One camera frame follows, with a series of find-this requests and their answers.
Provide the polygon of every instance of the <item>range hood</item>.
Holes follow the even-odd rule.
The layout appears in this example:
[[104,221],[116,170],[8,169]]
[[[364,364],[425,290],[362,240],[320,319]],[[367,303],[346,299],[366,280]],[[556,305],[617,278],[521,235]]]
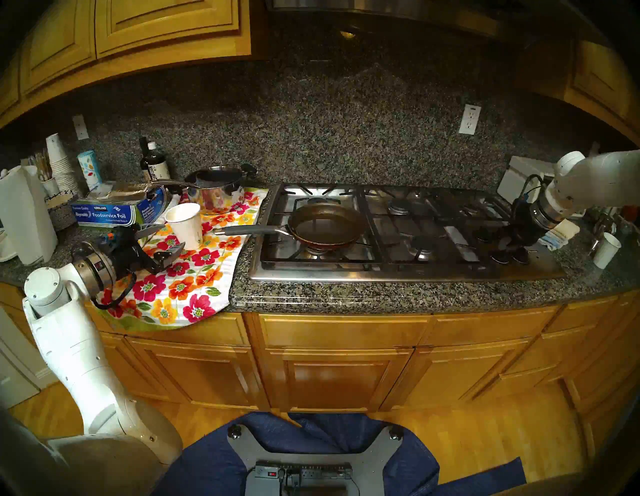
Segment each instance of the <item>range hood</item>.
[[523,42],[528,36],[573,34],[608,45],[599,30],[566,0],[266,0],[266,3],[274,12],[331,12],[336,18],[351,19],[354,27],[365,31],[375,24],[380,29],[381,25],[353,19],[417,20],[506,42]]

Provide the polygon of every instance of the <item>frying pan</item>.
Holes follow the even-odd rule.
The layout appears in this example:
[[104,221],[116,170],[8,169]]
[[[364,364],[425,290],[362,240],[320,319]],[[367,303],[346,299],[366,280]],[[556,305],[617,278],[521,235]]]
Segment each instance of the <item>frying pan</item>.
[[213,234],[284,234],[309,248],[330,252],[355,242],[365,228],[366,222],[358,211],[326,202],[297,208],[283,226],[231,226],[214,230]]

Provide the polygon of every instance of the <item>soy sauce bottle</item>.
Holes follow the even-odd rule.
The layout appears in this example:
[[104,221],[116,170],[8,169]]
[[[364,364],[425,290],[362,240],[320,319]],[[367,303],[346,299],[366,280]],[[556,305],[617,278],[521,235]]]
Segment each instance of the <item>soy sauce bottle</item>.
[[140,159],[140,168],[142,169],[142,175],[145,177],[146,182],[151,182],[151,174],[149,174],[149,165],[145,160],[149,155],[149,145],[147,139],[144,136],[140,136],[140,149],[142,150],[142,158]]

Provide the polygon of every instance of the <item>bottle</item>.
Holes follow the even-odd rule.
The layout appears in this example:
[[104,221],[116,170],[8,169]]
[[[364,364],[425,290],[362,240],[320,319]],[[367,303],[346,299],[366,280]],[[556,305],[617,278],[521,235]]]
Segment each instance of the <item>bottle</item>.
[[149,146],[147,145],[147,139],[144,136],[140,136],[140,149],[142,150],[142,158],[140,159],[140,168],[142,169],[142,175],[145,177],[146,182],[151,182],[151,174],[149,174],[149,165],[145,160],[145,157],[149,154]]
[[151,180],[171,179],[169,175],[169,167],[166,165],[164,154],[157,149],[155,142],[148,144],[149,153],[144,157],[144,161],[149,167],[149,175]]

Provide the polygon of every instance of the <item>paper towel roll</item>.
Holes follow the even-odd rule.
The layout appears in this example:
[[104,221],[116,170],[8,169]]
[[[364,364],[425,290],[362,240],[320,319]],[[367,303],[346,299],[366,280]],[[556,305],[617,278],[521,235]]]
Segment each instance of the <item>paper towel roll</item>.
[[22,166],[0,179],[0,219],[24,265],[48,262],[58,244],[37,178]]

